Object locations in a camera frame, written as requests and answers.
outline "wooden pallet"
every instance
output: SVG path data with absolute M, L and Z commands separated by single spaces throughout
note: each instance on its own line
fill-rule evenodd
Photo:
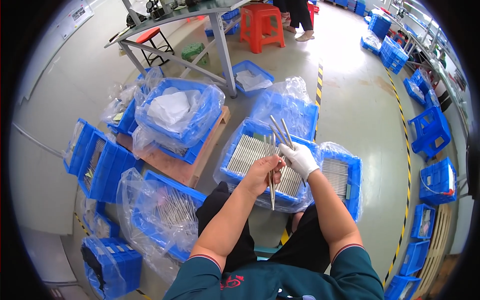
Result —
M 347 7 L 347 6 L 343 6 L 343 5 L 341 5 L 341 4 L 338 4 L 338 3 L 335 3 L 335 2 L 333 2 L 333 1 L 329 1 L 329 0 L 322 0 L 322 2 L 327 2 L 327 3 L 330 3 L 330 4 L 332 4 L 332 5 L 335 5 L 335 6 L 338 6 L 338 7 L 343 7 L 343 9 L 344 9 L 344 10 L 347 10 L 347 9 L 348 9 L 348 7 Z
M 204 146 L 200 150 L 200 153 L 198 154 L 193 165 L 171 157 L 160 149 L 155 149 L 150 153 L 139 151 L 135 152 L 135 154 L 143 159 L 147 164 L 153 166 L 165 175 L 170 176 L 172 179 L 175 179 L 176 181 L 191 188 L 195 188 L 198 179 L 200 178 L 200 175 L 202 174 L 205 165 L 212 154 L 213 148 L 218 142 L 218 139 L 222 135 L 223 130 L 227 126 L 229 120 L 230 110 L 227 106 L 223 106 L 220 117 L 218 117 L 216 120 L 212 131 L 208 135 Z M 119 133 L 117 135 L 117 142 L 128 150 L 132 151 L 131 136 Z
M 448 232 L 450 231 L 451 219 L 452 210 L 448 204 L 439 205 L 437 215 L 435 216 L 435 226 L 433 227 L 427 258 L 425 259 L 423 268 L 417 274 L 417 278 L 421 278 L 421 281 L 417 291 L 413 294 L 412 299 L 423 296 L 423 294 L 428 291 L 437 275 L 437 270 L 440 266 L 445 250 Z

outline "gloved hand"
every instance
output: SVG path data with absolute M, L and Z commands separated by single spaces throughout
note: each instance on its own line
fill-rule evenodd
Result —
M 285 161 L 287 166 L 291 167 L 295 172 L 300 174 L 304 180 L 308 179 L 310 173 L 320 168 L 315 162 L 315 158 L 313 158 L 313 155 L 307 146 L 293 142 L 293 147 L 295 150 L 290 149 L 290 147 L 285 144 L 280 144 L 278 147 L 290 161 L 290 164 L 288 161 Z

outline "red plastic stool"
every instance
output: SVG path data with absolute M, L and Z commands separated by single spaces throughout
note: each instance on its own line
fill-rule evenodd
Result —
M 240 42 L 246 40 L 250 44 L 252 53 L 262 53 L 262 45 L 279 42 L 280 47 L 285 47 L 283 39 L 282 17 L 280 10 L 270 4 L 251 4 L 241 8 Z M 250 26 L 247 27 L 247 16 Z M 276 18 L 277 27 L 273 27 L 270 17 Z
M 154 36 L 156 36 L 157 34 L 159 34 L 159 33 L 162 35 L 163 39 L 165 40 L 165 43 L 167 43 L 167 44 L 164 45 L 164 46 L 161 46 L 160 48 L 157 48 L 157 47 L 155 46 L 155 44 L 153 43 L 152 38 L 153 38 Z M 175 54 L 175 52 L 173 51 L 172 46 L 170 46 L 170 44 L 168 43 L 167 38 L 166 38 L 166 37 L 163 35 L 163 33 L 160 31 L 160 27 L 156 27 L 156 28 L 152 28 L 152 29 L 150 29 L 150 30 L 147 30 L 145 33 L 143 33 L 141 36 L 139 36 L 138 39 L 136 40 L 136 42 L 139 43 L 139 44 L 143 44 L 143 43 L 146 42 L 146 41 L 150 41 L 150 43 L 152 44 L 152 47 L 155 48 L 155 49 L 160 50 L 161 48 L 167 48 L 166 50 L 162 50 L 162 51 L 163 51 L 163 52 L 172 52 L 172 55 Z M 165 64 L 167 61 L 169 61 L 169 60 L 163 60 L 163 58 L 162 58 L 161 56 L 159 56 L 159 55 L 157 55 L 157 56 L 155 56 L 154 58 L 151 59 L 150 56 L 152 56 L 153 53 L 150 53 L 150 54 L 148 55 L 148 57 L 147 57 L 147 55 L 145 54 L 145 52 L 144 52 L 143 50 L 142 50 L 142 53 L 144 54 L 145 59 L 147 60 L 148 66 L 150 66 L 150 67 L 152 66 L 152 62 L 153 62 L 154 60 L 156 60 L 157 58 L 159 58 L 159 57 L 160 57 L 160 59 L 162 60 L 162 63 L 159 64 L 159 66 L 162 66 L 162 65 Z

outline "black pants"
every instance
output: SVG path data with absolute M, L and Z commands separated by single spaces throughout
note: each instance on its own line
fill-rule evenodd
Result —
M 229 197 L 227 184 L 221 182 L 205 199 L 204 204 L 196 212 L 198 235 L 220 211 Z M 254 247 L 255 243 L 250 235 L 247 220 L 237 244 L 227 256 L 224 272 L 232 272 L 241 266 L 256 262 L 257 256 L 253 250 Z M 318 225 L 315 205 L 307 208 L 300 219 L 297 230 L 268 261 L 288 264 L 319 273 L 325 272 L 330 264 L 330 255 L 328 244 Z
M 303 30 L 313 30 L 312 20 L 308 12 L 306 0 L 286 0 L 287 8 L 290 12 L 290 26 L 298 28 L 301 24 Z

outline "forearm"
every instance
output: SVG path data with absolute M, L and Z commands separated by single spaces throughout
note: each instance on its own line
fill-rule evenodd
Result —
M 330 258 L 348 243 L 361 244 L 357 225 L 332 185 L 318 169 L 308 177 L 320 230 L 330 247 Z

